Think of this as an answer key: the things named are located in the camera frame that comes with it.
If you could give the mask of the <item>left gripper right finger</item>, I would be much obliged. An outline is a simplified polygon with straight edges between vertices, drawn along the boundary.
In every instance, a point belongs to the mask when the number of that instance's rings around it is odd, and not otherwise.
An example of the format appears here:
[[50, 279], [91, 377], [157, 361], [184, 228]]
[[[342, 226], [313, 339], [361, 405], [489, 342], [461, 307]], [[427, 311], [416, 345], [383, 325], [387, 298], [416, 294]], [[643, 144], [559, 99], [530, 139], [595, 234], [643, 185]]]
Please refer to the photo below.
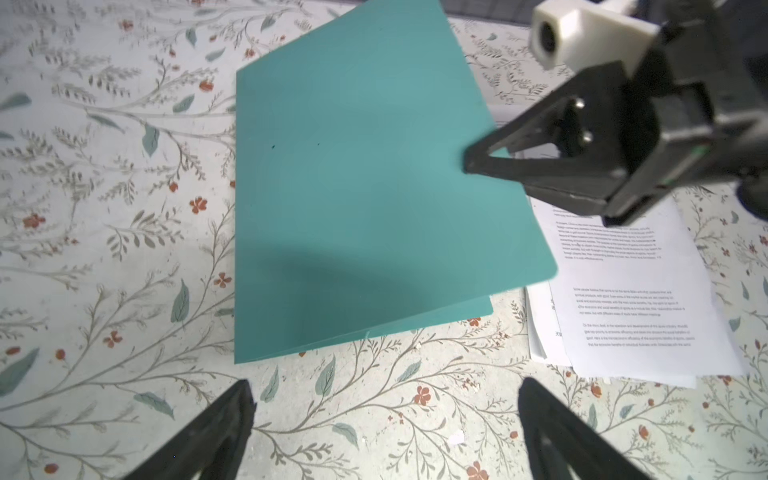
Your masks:
[[518, 391], [518, 411], [534, 479], [648, 477], [532, 377]]

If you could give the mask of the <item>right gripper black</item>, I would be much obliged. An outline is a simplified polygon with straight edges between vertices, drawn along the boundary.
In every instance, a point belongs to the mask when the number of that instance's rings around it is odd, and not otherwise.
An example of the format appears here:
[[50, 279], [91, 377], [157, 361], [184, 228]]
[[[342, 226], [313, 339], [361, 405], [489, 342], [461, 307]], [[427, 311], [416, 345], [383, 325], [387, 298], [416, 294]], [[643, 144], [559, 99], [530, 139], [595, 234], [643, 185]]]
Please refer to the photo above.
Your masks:
[[709, 1], [668, 1], [634, 74], [588, 67], [469, 146], [467, 174], [627, 226], [673, 190], [733, 182], [767, 217], [767, 56], [746, 57]]

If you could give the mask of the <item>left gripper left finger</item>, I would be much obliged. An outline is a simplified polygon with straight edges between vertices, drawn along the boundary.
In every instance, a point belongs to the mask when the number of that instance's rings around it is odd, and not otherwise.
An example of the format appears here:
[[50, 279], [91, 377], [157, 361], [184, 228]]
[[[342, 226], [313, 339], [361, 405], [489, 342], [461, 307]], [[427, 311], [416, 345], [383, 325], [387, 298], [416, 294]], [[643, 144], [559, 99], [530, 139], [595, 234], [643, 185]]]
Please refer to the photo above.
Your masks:
[[256, 408], [249, 382], [237, 381], [127, 477], [235, 479]]

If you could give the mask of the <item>printed paper sheet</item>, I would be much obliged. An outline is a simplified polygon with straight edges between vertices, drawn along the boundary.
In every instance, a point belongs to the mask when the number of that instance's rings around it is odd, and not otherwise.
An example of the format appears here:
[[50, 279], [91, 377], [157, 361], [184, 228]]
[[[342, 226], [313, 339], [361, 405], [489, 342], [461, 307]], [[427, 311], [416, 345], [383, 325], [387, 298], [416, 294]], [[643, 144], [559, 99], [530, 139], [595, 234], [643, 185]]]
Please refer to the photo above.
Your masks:
[[741, 376], [746, 363], [671, 199], [625, 227], [543, 201], [549, 282], [565, 353], [584, 377]]
[[524, 290], [531, 359], [548, 365], [571, 367], [548, 282]]

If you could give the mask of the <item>teal green file folder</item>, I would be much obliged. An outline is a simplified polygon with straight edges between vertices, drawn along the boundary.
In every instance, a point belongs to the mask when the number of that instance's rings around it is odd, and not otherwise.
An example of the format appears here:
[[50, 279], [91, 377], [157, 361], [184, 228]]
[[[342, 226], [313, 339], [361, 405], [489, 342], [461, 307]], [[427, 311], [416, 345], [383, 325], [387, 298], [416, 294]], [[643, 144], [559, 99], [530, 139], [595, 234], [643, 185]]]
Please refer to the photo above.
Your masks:
[[521, 185], [463, 171], [494, 121], [436, 1], [368, 1], [238, 71], [235, 359], [553, 278]]

